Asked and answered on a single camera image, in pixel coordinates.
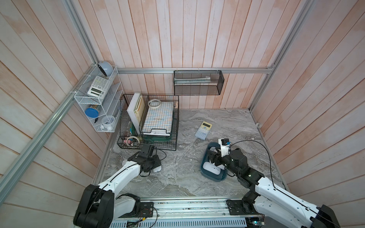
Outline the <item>white mouse underside up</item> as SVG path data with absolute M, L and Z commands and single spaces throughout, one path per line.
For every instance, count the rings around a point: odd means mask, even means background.
M 215 166 L 213 163 L 210 163 L 208 161 L 203 164 L 203 169 L 214 175 L 220 175 L 221 173 L 221 168 Z

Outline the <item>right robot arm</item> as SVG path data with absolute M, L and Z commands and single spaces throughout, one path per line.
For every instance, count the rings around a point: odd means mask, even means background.
M 326 206 L 309 203 L 281 187 L 261 172 L 250 167 L 240 149 L 222 156 L 218 151 L 206 150 L 210 162 L 222 165 L 233 173 L 249 192 L 241 200 L 227 200 L 231 215 L 261 214 L 269 216 L 288 228 L 338 228 L 334 211 Z

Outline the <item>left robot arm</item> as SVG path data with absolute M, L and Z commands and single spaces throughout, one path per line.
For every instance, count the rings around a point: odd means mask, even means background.
M 82 194 L 73 224 L 80 228 L 108 228 L 119 217 L 139 217 L 139 221 L 152 217 L 153 203 L 141 203 L 139 196 L 120 192 L 141 173 L 161 171 L 161 160 L 154 150 L 153 145 L 143 145 L 114 175 L 98 185 L 88 185 Z

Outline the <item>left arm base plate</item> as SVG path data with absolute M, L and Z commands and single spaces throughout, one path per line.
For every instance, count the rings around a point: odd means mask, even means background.
M 153 202 L 141 202 L 141 199 L 139 196 L 133 195 L 131 193 L 126 193 L 121 195 L 127 196 L 135 200 L 135 205 L 130 213 L 124 214 L 121 216 L 121 218 L 137 218 L 137 217 L 143 217 L 143 218 L 151 218 L 153 217 L 153 211 L 154 211 L 154 203 Z

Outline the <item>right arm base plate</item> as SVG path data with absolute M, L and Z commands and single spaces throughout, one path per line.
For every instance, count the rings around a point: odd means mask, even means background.
M 250 190 L 242 199 L 227 199 L 226 205 L 228 206 L 230 215 L 256 215 L 259 212 L 255 209 L 254 205 L 265 199 L 265 196 Z

